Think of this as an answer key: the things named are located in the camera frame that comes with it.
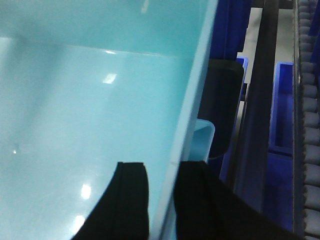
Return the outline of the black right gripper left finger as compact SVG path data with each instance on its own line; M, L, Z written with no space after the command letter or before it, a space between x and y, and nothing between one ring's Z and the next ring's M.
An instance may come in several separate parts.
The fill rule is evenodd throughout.
M74 240L147 240L149 182L142 162L118 162L102 197Z

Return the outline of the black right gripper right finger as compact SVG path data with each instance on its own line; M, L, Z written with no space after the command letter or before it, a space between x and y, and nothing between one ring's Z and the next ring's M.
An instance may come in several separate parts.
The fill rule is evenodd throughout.
M204 161L182 161L173 191L179 240L298 240L235 195Z

